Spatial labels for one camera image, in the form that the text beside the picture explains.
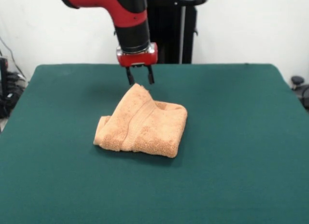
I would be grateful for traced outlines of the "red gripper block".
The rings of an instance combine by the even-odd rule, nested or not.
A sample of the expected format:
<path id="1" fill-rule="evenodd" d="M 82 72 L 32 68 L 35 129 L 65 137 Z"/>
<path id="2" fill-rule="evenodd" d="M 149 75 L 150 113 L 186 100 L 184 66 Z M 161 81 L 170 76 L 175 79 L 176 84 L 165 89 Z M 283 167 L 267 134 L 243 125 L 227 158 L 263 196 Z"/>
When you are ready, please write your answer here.
<path id="1" fill-rule="evenodd" d="M 148 69 L 149 84 L 154 84 L 154 74 L 152 66 L 158 61 L 158 47 L 156 43 L 150 43 L 149 47 L 140 53 L 126 54 L 121 47 L 117 47 L 117 60 L 121 66 L 146 65 Z M 130 67 L 126 67 L 126 75 L 130 85 L 135 83 Z"/>

